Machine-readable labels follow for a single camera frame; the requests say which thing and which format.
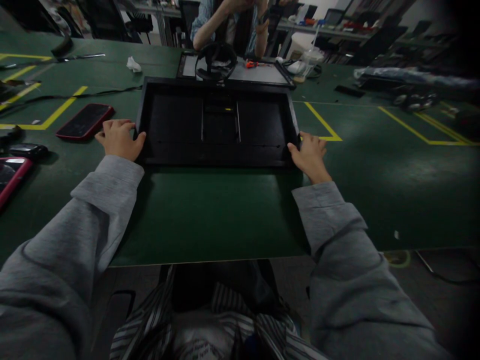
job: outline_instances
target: desk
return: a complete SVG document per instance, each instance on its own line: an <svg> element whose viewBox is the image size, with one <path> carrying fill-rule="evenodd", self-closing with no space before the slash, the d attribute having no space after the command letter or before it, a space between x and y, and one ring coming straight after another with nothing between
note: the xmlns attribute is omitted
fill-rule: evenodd
<svg viewBox="0 0 480 360"><path fill-rule="evenodd" d="M305 34L315 34L316 29L313 26L302 26L296 25L295 23L288 21L286 18L282 18L278 23L277 30L280 31L287 31L287 35L285 41L281 46L280 53L278 56L284 57L287 52L288 44L292 40L292 35L296 32L305 33ZM372 37L370 34L359 34L353 33L350 31L341 31L341 30L334 30L329 28L321 27L318 31L319 35L324 35L330 38L337 38L340 40L347 40L347 41L366 41ZM448 48L446 44L439 44L433 41L426 41L422 39L405 39L399 38L395 41L394 46L396 47L418 47L418 48L425 48L425 49L435 49L435 50L445 50Z"/></svg>
<svg viewBox="0 0 480 360"><path fill-rule="evenodd" d="M4 54L51 56L61 38L0 32ZM143 83L144 76L173 78L181 49L144 44L73 39L73 54L102 52L105 57L37 66L21 79L42 81L21 100L38 95L94 93ZM135 56L143 73L127 69ZM0 63L27 58L4 57ZM379 250L461 247L472 243L479 215L474 168L479 148L426 143L447 141L446 134L422 119L389 107L366 94L354 98L334 91L351 86L353 67L322 65L320 79L292 92L300 129L331 140L326 167L343 197L355 204ZM12 73L2 73L1 78ZM49 100L0 118L0 124L51 122L45 130L26 130L24 142L47 146L53 155L35 166L0 214L0 264L33 237L69 201L70 192L95 169L102 147L66 142L55 132L83 106L110 104L116 118L135 120L140 91L90 99ZM378 106L383 106L387 114ZM442 108L429 114L442 121ZM308 250L293 188L307 184L296 171L200 167L147 168L138 199L113 265L147 265L288 257Z"/></svg>

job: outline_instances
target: red phone case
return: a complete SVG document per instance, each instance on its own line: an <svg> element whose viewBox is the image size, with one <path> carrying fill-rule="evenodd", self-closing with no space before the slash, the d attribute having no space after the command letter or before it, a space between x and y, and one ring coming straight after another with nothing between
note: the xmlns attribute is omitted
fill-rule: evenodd
<svg viewBox="0 0 480 360"><path fill-rule="evenodd" d="M0 192L0 209L5 204L10 194L14 191L14 189L17 187L19 182L22 180L24 175L27 173L27 171L30 169L30 167L33 164L33 162L31 162L25 157L2 157L0 158L0 161L10 160L10 159L25 159L25 161L20 166L20 168L15 172L15 175L13 175L13 177L5 186L5 188Z"/></svg>
<svg viewBox="0 0 480 360"><path fill-rule="evenodd" d="M70 140L85 140L86 138L90 137L94 132L95 130L99 129L100 128L100 125L104 122L104 121L107 121L115 112L114 108L111 107L110 105L105 105L105 104L99 104L99 103L96 103L95 105L103 105L104 107L107 108L107 110L105 111L105 114L103 114L102 117L100 117L98 119L98 121L90 128L88 129L82 136L67 136L67 135L59 135L59 132L64 128L66 127L78 114L80 114L82 111L85 110L85 108L88 106L88 105L85 105L84 108L82 108L79 112L77 112L75 114L74 117L72 117L72 119L70 121L68 121L67 123L65 123L61 128L59 128L55 134L56 137L58 138L61 138L61 139L70 139Z"/></svg>

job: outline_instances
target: white tissue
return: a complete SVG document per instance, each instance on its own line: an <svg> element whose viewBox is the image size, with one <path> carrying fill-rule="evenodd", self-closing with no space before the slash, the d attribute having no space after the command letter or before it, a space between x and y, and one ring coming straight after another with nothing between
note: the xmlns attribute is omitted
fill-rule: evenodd
<svg viewBox="0 0 480 360"><path fill-rule="evenodd" d="M142 67L135 62L133 56L130 56L126 61L126 67L132 70L134 73L139 73L142 71Z"/></svg>

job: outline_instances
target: smartphone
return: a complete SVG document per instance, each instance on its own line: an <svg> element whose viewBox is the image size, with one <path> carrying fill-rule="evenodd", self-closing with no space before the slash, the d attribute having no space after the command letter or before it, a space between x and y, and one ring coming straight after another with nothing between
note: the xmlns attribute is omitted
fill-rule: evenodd
<svg viewBox="0 0 480 360"><path fill-rule="evenodd" d="M88 104L63 125L55 135L63 139L85 140L91 137L104 121L110 119L114 112L114 108L110 105Z"/></svg>
<svg viewBox="0 0 480 360"><path fill-rule="evenodd" d="M32 166L24 157L0 158L0 209Z"/></svg>

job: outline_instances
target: gray sweatshirt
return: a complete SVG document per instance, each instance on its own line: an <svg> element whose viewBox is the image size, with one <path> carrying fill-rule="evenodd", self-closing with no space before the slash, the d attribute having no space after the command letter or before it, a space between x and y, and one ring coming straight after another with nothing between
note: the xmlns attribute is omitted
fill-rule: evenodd
<svg viewBox="0 0 480 360"><path fill-rule="evenodd" d="M96 280L122 240L143 169L108 155L0 272L0 358L87 359ZM334 182L293 191L311 255L311 343L331 359L446 359Z"/></svg>

